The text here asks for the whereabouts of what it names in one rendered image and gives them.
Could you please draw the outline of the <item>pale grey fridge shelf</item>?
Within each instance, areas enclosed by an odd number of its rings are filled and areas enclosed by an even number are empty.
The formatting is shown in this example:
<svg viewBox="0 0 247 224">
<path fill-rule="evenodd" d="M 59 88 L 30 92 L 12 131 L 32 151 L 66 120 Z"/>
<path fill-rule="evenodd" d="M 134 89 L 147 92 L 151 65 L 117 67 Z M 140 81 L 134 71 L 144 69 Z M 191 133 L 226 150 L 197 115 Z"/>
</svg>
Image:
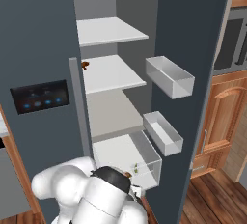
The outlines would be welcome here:
<svg viewBox="0 0 247 224">
<path fill-rule="evenodd" d="M 122 90 L 87 95 L 92 142 L 143 130 L 143 118 Z"/>
</svg>

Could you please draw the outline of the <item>dark grey open fridge door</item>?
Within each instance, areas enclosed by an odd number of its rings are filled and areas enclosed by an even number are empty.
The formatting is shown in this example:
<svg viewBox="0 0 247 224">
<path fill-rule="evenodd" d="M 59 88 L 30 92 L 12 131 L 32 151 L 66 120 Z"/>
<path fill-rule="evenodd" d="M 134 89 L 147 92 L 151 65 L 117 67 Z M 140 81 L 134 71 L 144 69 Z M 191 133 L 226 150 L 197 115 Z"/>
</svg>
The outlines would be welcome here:
<svg viewBox="0 0 247 224">
<path fill-rule="evenodd" d="M 160 184 L 147 194 L 158 224 L 179 224 L 226 5 L 227 0 L 158 0 L 155 54 L 195 77 L 190 97 L 171 99 L 152 86 L 151 109 L 183 138 L 179 154 L 162 157 Z"/>
</svg>

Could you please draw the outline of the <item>grey built-in oven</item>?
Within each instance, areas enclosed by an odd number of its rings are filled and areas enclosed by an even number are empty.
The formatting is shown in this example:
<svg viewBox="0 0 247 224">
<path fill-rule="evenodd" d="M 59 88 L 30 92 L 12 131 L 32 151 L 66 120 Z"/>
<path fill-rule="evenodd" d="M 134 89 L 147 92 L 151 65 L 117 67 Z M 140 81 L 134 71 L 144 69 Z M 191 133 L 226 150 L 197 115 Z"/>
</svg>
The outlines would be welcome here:
<svg viewBox="0 0 247 224">
<path fill-rule="evenodd" d="M 247 70 L 247 6 L 231 8 L 214 75 Z"/>
</svg>

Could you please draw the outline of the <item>dark grey fridge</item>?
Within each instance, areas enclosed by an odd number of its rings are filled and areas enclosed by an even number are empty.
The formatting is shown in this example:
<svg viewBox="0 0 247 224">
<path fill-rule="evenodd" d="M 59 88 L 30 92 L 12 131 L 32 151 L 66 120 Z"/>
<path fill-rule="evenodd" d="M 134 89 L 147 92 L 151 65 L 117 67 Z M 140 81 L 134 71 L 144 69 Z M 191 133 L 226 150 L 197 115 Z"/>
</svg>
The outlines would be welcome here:
<svg viewBox="0 0 247 224">
<path fill-rule="evenodd" d="M 152 83 L 146 74 L 146 59 L 154 54 L 158 0 L 69 0 L 75 20 L 71 23 L 76 51 L 68 56 L 67 93 L 75 106 L 72 115 L 78 133 L 77 155 L 92 156 L 93 142 L 89 123 L 87 93 L 81 63 L 85 59 L 119 55 L 145 82 L 145 86 L 122 90 L 141 117 L 151 111 Z M 79 44 L 77 20 L 117 17 L 142 33 L 146 40 L 115 42 L 82 47 Z"/>
</svg>

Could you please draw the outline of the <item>clear white fridge drawer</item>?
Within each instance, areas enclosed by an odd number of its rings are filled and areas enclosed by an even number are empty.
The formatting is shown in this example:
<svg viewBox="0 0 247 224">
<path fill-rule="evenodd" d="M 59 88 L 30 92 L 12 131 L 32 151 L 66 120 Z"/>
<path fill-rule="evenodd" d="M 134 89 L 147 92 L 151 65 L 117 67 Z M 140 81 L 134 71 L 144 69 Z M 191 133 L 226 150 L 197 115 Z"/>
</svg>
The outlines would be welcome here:
<svg viewBox="0 0 247 224">
<path fill-rule="evenodd" d="M 144 190 L 159 186 L 162 159 L 143 131 L 103 140 L 93 144 L 98 167 L 117 167 L 132 175 L 131 181 Z M 139 172 L 134 173 L 138 163 Z"/>
</svg>

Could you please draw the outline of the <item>dark grey fridge door with screen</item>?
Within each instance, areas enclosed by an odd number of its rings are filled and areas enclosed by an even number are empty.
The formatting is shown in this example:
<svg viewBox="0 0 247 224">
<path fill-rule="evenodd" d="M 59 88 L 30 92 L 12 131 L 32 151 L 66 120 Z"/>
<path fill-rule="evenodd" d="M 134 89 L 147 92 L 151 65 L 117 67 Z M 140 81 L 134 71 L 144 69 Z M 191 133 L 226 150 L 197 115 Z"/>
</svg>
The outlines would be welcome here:
<svg viewBox="0 0 247 224">
<path fill-rule="evenodd" d="M 0 105 L 29 177 L 91 154 L 73 0 L 0 0 Z"/>
</svg>

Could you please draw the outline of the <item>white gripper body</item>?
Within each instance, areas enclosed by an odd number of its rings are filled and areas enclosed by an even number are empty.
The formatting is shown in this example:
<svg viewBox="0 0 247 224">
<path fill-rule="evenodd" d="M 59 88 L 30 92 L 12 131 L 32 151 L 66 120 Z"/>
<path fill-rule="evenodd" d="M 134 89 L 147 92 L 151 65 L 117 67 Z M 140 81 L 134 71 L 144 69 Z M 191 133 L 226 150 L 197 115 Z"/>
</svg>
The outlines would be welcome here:
<svg viewBox="0 0 247 224">
<path fill-rule="evenodd" d="M 142 204 L 142 188 L 139 185 L 132 185 L 129 190 L 129 195 L 135 202 Z"/>
</svg>

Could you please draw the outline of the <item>grey dishwasher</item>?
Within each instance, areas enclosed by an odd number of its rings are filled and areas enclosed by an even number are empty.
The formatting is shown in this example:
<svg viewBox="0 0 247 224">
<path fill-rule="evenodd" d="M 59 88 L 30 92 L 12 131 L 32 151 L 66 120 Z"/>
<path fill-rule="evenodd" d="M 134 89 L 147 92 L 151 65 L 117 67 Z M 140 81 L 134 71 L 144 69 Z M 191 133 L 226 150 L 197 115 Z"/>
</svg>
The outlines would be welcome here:
<svg viewBox="0 0 247 224">
<path fill-rule="evenodd" d="M 17 174 L 0 138 L 0 220 L 30 209 Z"/>
</svg>

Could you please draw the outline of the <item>clear fridge door bin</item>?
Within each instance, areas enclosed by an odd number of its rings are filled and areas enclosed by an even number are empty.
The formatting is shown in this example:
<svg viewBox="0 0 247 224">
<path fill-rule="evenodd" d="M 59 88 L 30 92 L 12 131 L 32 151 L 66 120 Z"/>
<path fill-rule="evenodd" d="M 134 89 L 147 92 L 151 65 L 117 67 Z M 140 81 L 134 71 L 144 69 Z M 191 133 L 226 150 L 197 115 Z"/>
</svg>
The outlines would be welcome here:
<svg viewBox="0 0 247 224">
<path fill-rule="evenodd" d="M 183 138 L 159 111 L 144 114 L 143 124 L 164 156 L 178 154 L 182 151 Z"/>
<path fill-rule="evenodd" d="M 147 58 L 146 74 L 171 99 L 193 94 L 195 77 L 165 56 Z"/>
</svg>

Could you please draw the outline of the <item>white fridge shelf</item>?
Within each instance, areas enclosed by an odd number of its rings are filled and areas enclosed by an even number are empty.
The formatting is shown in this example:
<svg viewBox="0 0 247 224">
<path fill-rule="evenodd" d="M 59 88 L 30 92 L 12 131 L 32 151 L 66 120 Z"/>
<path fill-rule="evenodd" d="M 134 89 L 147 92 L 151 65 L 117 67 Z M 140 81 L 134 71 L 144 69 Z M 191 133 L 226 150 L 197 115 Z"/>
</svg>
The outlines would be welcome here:
<svg viewBox="0 0 247 224">
<path fill-rule="evenodd" d="M 95 57 L 82 62 L 85 61 L 90 63 L 87 70 L 82 69 L 87 94 L 146 85 L 119 55 Z"/>
<path fill-rule="evenodd" d="M 149 37 L 117 17 L 77 20 L 76 23 L 82 47 L 146 40 Z"/>
</svg>

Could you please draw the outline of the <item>wooden cupboard side panel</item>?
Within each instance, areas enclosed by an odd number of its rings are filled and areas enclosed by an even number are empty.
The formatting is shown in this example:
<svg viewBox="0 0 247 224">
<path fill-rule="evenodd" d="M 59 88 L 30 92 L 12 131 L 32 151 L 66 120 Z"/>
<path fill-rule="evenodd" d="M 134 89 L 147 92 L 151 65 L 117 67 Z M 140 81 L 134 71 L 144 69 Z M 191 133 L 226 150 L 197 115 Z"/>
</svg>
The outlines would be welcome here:
<svg viewBox="0 0 247 224">
<path fill-rule="evenodd" d="M 3 143 L 5 145 L 5 148 L 7 149 L 8 156 L 17 174 L 18 180 L 27 198 L 29 206 L 31 207 L 32 213 L 38 216 L 41 224 L 46 224 L 45 218 L 41 211 L 41 206 L 39 204 L 38 199 L 33 194 L 30 178 L 23 164 L 22 158 L 20 156 L 17 145 L 14 141 L 13 134 L 11 132 L 10 126 L 8 124 L 7 118 L 4 114 L 4 111 L 1 105 L 0 105 L 0 115 L 2 116 L 4 125 L 7 129 L 7 134 L 3 137 Z"/>
</svg>

